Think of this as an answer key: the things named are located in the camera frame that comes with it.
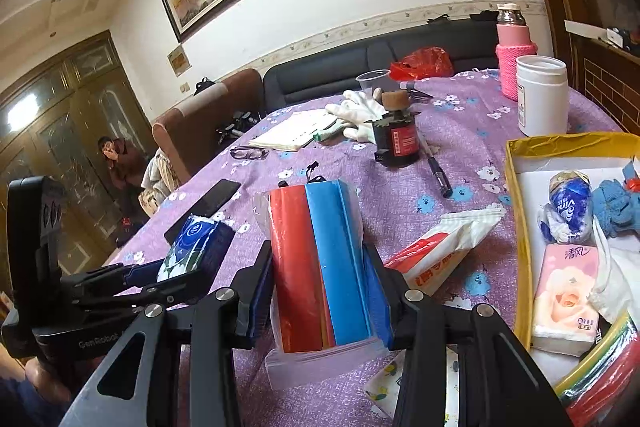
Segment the white notebook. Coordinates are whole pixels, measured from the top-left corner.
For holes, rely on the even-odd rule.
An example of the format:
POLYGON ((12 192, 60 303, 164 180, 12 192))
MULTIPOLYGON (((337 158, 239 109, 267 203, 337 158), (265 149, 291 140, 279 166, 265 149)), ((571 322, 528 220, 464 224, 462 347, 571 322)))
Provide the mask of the white notebook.
POLYGON ((308 145, 318 133, 333 126, 336 121, 334 115, 322 108, 296 110, 279 124, 248 141, 248 145, 281 152, 297 152, 308 145))

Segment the blue cloth red bag bundle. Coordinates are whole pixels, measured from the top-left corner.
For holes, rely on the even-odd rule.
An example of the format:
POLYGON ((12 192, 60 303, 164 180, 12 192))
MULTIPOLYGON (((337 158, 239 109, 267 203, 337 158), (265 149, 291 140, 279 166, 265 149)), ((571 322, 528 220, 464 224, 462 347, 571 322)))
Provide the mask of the blue cloth red bag bundle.
POLYGON ((634 160, 628 162, 628 164, 623 168, 623 176, 624 176, 624 187, 627 191, 632 193, 640 192, 640 176, 636 168, 634 168, 634 160))

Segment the black pen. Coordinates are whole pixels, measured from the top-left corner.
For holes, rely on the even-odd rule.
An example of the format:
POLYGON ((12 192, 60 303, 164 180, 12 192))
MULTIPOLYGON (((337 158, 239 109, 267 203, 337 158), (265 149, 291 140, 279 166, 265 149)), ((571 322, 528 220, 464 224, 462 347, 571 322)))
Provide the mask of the black pen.
POLYGON ((428 165, 430 166, 433 176, 435 177, 438 183, 440 195, 442 195, 443 198, 449 198, 452 195, 452 187, 446 176, 444 169, 440 167, 437 159, 435 158, 431 150, 431 147, 428 145, 425 139, 425 136, 422 134, 422 132, 418 130, 416 132, 416 135, 418 136, 421 150, 423 150, 426 156, 428 165))

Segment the black smartphone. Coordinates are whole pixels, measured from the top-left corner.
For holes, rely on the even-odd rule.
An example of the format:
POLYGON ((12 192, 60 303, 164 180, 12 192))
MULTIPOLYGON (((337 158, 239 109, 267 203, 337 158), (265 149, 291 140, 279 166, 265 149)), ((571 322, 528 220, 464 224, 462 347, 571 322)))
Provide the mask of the black smartphone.
POLYGON ((183 225, 190 216, 212 217, 223 205, 226 205, 232 196, 239 190, 239 182, 221 179, 210 188, 200 199, 186 210, 180 218, 164 233, 164 239, 168 245, 175 242, 183 225))

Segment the black leather sofa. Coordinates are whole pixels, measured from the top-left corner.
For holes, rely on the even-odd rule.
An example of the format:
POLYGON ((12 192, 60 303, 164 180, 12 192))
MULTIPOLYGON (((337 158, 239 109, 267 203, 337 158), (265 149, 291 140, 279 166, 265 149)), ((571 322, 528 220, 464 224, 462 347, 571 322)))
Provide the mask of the black leather sofa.
POLYGON ((455 72, 496 68, 498 43, 494 20, 446 20, 439 17, 413 28, 357 40, 296 60, 276 65, 262 78, 265 111, 358 89, 357 77, 424 48, 439 46, 451 60, 455 72))

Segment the seated person in brown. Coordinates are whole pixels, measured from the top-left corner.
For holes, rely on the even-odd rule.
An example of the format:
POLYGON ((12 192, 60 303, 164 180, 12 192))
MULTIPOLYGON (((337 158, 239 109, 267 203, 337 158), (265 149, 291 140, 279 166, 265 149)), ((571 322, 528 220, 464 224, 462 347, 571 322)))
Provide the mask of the seated person in brown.
POLYGON ((105 159, 108 175, 116 191, 122 217, 134 220, 139 216, 139 195, 146 159, 130 141, 101 136, 98 149, 105 159))

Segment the blue rose tissue pack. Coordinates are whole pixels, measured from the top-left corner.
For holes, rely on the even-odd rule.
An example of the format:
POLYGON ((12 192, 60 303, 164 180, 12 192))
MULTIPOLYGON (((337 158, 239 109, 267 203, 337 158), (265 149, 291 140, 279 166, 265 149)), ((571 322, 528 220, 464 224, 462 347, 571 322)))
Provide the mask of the blue rose tissue pack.
POLYGON ((234 234, 227 223, 191 215, 169 247, 158 269, 157 282, 198 274, 212 285, 234 234))

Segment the red blue cloth pack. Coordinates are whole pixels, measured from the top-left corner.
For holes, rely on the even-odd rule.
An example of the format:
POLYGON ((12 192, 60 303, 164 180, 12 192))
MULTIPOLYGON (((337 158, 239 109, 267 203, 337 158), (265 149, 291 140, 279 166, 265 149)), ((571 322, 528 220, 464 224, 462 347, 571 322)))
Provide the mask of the red blue cloth pack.
POLYGON ((254 215, 273 255, 271 388, 317 384, 385 355, 356 190, 342 180, 280 186, 255 197, 254 215))

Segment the pink rose tissue pack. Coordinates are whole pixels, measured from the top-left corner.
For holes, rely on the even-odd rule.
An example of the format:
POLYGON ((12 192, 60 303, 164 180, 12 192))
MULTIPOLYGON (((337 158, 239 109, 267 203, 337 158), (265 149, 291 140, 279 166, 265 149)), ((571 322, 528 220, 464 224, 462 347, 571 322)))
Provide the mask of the pink rose tissue pack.
POLYGON ((533 347, 579 358, 596 340, 599 313, 589 295, 599 253, 586 245, 550 244, 544 251, 533 305, 533 347))

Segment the red white wet wipes pack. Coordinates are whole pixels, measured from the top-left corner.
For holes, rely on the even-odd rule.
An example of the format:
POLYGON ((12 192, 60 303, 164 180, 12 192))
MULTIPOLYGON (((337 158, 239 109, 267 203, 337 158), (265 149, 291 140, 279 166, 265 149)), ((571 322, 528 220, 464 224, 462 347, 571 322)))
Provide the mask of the red white wet wipes pack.
POLYGON ((506 208, 500 204, 446 213, 420 239, 388 259, 385 266, 401 273, 410 288, 433 296, 505 215, 506 208))

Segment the clear plastic cup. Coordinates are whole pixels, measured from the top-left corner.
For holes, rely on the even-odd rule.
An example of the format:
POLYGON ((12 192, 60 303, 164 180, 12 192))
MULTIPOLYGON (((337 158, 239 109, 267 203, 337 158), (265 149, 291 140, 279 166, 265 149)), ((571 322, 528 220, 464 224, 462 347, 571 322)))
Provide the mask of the clear plastic cup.
POLYGON ((383 92, 397 90, 397 84, 390 79, 390 71, 388 69, 375 69, 370 70, 370 72, 364 72, 357 76, 356 80, 360 89, 376 101, 381 101, 383 92))

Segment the yellow cardboard box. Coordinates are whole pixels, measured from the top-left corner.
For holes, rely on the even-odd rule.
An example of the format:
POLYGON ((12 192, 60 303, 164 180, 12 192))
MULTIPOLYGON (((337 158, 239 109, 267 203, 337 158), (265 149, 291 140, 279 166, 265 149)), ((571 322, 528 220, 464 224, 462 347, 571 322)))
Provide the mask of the yellow cardboard box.
POLYGON ((515 334, 573 426, 639 422, 639 139, 506 146, 518 247, 515 334))

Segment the lemon print wipes pack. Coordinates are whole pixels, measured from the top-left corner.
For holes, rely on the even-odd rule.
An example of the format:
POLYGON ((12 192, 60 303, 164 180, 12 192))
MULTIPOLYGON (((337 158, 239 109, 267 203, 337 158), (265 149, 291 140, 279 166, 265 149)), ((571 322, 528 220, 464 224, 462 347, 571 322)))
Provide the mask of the lemon print wipes pack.
MULTIPOLYGON (((445 426, 459 425, 459 357, 456 351, 447 348, 447 391, 445 403, 445 426)), ((388 417, 393 417, 399 398, 400 382, 404 371, 405 351, 400 351, 364 387, 364 392, 374 405, 388 417)))

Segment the blue towel ball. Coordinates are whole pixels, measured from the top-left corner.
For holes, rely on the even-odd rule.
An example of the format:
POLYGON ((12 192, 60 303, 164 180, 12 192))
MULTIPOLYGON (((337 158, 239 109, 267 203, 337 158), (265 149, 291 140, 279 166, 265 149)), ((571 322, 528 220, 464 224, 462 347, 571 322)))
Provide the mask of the blue towel ball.
POLYGON ((639 234, 639 193, 620 181, 604 180, 591 193, 593 216, 606 237, 639 234))

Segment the white gloves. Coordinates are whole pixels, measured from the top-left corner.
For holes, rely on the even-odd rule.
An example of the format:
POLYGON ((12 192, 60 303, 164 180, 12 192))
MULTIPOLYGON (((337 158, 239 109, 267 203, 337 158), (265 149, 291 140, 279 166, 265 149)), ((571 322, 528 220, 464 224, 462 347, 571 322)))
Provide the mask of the white gloves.
POLYGON ((381 88, 371 93, 366 91, 346 90, 340 104, 330 103, 326 113, 335 116, 342 125, 345 139, 359 143, 375 143, 373 123, 380 120, 386 109, 382 105, 381 88))

